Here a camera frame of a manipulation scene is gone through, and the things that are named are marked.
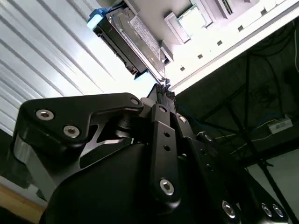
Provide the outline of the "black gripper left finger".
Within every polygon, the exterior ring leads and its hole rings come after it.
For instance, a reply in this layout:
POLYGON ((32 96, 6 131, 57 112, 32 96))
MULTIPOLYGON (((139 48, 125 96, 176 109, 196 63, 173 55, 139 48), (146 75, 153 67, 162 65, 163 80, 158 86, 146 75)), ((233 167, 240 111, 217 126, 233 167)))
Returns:
POLYGON ((67 178, 84 170, 82 160, 95 164, 92 153, 131 139, 132 147, 150 153, 149 192, 158 204, 178 207, 175 94, 155 84, 138 99, 113 93, 29 100, 20 107, 13 153, 24 163, 46 200, 67 178))

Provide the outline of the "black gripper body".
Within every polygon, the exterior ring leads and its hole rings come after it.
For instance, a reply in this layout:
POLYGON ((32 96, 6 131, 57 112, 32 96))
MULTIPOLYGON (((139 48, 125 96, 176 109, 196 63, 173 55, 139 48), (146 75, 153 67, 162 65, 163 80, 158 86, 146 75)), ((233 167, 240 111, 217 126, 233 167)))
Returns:
POLYGON ((158 204, 149 192, 150 152, 125 146, 64 180, 43 214, 45 224, 206 224, 206 197, 176 134, 180 203, 158 204))

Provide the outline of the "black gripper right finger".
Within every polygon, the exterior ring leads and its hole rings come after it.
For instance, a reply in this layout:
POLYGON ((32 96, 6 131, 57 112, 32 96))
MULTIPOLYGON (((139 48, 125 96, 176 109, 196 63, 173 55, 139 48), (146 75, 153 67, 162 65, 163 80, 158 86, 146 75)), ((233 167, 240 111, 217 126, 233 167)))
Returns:
POLYGON ((176 112, 174 92, 165 90, 182 153, 198 175, 206 197, 207 224, 286 224, 291 215, 233 157, 217 151, 205 132, 194 135, 186 118, 176 112))

